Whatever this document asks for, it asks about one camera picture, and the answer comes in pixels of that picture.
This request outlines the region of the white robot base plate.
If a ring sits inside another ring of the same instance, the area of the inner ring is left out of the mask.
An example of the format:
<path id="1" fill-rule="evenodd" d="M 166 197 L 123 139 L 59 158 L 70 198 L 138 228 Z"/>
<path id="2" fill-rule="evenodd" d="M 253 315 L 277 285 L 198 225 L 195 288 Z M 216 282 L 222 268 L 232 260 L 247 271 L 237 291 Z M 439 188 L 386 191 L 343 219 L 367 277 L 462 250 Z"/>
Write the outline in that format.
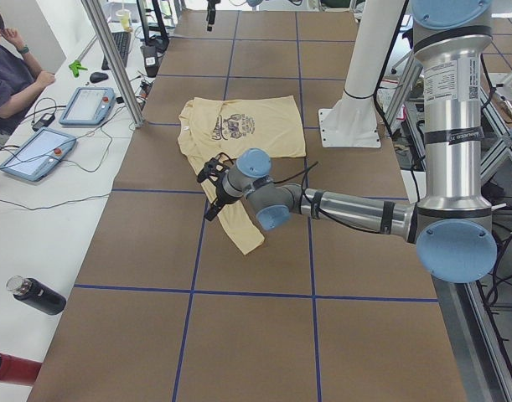
<path id="1" fill-rule="evenodd" d="M 318 110 L 323 147 L 380 148 L 374 108 L 365 111 Z"/>

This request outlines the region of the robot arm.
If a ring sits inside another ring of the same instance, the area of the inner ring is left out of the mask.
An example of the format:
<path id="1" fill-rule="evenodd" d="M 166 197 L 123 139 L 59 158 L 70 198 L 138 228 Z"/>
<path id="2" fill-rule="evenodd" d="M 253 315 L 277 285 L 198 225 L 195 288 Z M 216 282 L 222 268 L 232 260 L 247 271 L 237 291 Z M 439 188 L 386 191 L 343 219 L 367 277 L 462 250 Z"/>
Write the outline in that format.
<path id="1" fill-rule="evenodd" d="M 365 1 L 344 84 L 345 97 L 363 100 L 374 94 L 407 4 L 407 1 Z"/>
<path id="2" fill-rule="evenodd" d="M 325 147 L 373 147 L 376 118 L 391 121 L 400 100 L 382 111 L 376 95 L 406 14 L 413 20 L 411 60 L 423 75 L 423 149 L 409 167 L 421 169 L 416 200 L 395 204 L 272 180 L 270 156 L 252 148 L 198 165 L 210 182 L 206 219 L 247 200 L 263 229 L 291 214 L 329 219 L 360 232 L 396 235 L 416 247 L 422 266 L 439 280 L 469 283 L 495 266 L 492 205 L 481 193 L 480 57 L 492 39 L 488 1 L 368 1 L 364 5 L 342 97 L 319 112 Z"/>

